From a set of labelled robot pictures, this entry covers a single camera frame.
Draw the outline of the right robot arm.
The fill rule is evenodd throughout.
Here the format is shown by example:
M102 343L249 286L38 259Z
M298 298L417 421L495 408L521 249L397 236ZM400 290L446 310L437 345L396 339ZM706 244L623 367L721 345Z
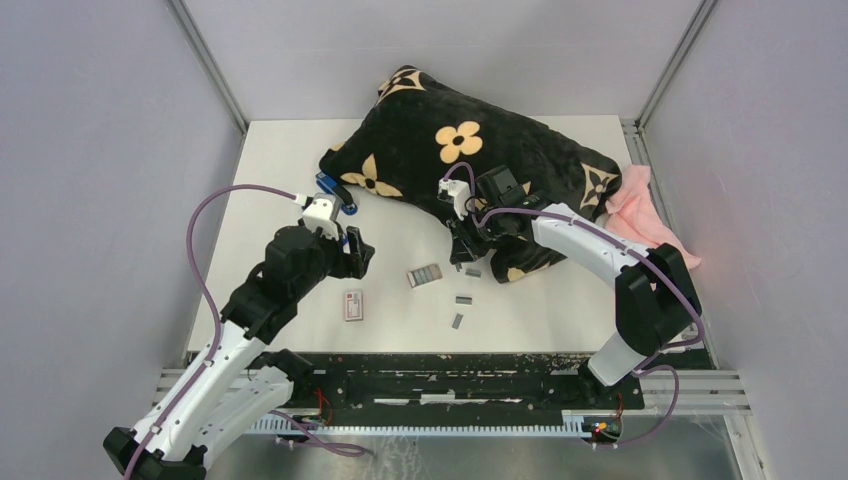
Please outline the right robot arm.
M526 192L505 166L466 181L446 173L438 198L453 208L447 226L459 261L522 237L576 261L613 290L615 331L581 366L577 382L580 400L591 408L606 406L617 396L617 383L662 351L685 346L682 334L689 327L702 327L683 255L668 243L648 247L615 235L545 192Z

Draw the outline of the box of staples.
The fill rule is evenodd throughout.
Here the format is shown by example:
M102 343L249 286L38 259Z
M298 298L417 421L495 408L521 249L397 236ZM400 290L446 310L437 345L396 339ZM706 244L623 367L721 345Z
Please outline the box of staples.
M443 278L441 268L436 263L412 269L406 272L406 278L411 288L421 287Z

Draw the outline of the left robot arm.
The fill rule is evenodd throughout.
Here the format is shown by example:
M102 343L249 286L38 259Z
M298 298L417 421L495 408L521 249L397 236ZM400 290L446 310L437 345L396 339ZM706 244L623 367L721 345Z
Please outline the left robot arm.
M211 341L166 396L133 427L115 427L103 442L126 479L203 479L215 460L272 409L307 404L315 391L310 365L285 350L254 380L229 388L297 315L297 305L327 277L361 279L375 250L349 226L345 240L304 225L278 230L264 259L231 294Z

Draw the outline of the blue stapler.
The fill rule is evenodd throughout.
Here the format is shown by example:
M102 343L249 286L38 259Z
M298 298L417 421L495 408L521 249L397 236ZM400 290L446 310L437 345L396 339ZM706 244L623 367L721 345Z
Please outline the blue stapler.
M357 213L358 205L350 191L342 184L325 174L318 172L315 175L316 185L326 194L336 196L341 201L341 211L348 216Z

